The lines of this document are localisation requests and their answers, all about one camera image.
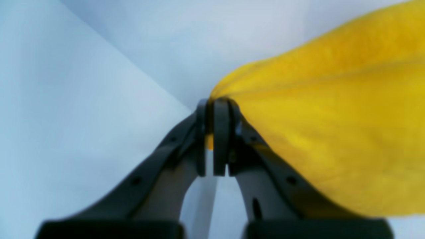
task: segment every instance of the white backdrop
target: white backdrop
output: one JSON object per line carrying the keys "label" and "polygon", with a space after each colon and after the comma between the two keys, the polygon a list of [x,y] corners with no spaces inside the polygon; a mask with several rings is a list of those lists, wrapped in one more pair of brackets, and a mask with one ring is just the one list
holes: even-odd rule
{"label": "white backdrop", "polygon": [[[0,1],[0,238],[96,201],[234,68],[400,1]],[[240,236],[234,179],[188,198],[190,239]],[[390,222],[425,238],[423,217]]]}

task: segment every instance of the yellow cloth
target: yellow cloth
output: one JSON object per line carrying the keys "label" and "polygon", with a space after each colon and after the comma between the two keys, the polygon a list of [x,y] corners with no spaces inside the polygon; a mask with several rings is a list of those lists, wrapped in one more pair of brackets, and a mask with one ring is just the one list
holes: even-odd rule
{"label": "yellow cloth", "polygon": [[270,147],[365,216],[425,213],[425,1],[363,16],[224,78]]}

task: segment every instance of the screw hole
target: screw hole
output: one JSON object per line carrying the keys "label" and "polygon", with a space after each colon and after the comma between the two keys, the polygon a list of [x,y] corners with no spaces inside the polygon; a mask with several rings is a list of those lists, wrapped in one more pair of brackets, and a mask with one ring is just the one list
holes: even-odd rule
{"label": "screw hole", "polygon": [[296,179],[296,178],[294,178],[293,176],[289,176],[289,177],[287,177],[287,178],[286,178],[286,181],[287,181],[289,184],[294,185],[294,186],[297,184],[297,179]]}
{"label": "screw hole", "polygon": [[131,181],[131,184],[133,186],[136,186],[136,185],[139,185],[141,181],[142,181],[142,179],[140,177],[137,177],[137,178],[135,178]]}
{"label": "screw hole", "polygon": [[256,220],[263,219],[263,213],[261,212],[260,203],[256,198],[252,200],[252,209],[254,211],[254,217]]}

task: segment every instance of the yellow fabric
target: yellow fabric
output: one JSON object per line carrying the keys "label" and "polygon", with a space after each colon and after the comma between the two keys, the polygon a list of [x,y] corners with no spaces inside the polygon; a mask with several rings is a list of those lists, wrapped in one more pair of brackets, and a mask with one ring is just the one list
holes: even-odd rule
{"label": "yellow fabric", "polygon": [[219,97],[335,203],[365,216],[425,213],[425,1],[245,65]]}

